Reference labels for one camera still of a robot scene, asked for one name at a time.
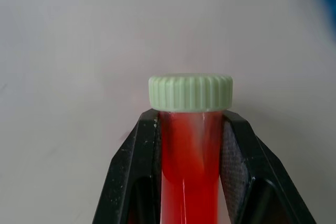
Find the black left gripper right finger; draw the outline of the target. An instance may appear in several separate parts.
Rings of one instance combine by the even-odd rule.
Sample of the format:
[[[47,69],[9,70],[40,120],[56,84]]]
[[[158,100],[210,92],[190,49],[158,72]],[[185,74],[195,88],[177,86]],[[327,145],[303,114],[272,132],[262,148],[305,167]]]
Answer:
[[[317,224],[280,159],[239,114],[223,113],[219,173],[231,224]]]

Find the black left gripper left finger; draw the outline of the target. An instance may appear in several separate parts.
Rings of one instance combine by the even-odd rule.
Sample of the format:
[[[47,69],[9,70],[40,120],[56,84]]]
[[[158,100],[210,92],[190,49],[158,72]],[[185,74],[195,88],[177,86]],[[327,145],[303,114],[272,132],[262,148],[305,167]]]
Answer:
[[[141,114],[112,158],[92,224],[160,224],[159,113]]]

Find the red test tube green cap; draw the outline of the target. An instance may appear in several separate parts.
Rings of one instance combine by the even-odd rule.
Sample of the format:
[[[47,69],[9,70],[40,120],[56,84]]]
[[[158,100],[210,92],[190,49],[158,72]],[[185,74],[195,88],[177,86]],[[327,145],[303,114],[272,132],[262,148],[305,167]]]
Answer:
[[[161,128],[161,224],[217,224],[223,112],[233,80],[223,74],[149,79]]]

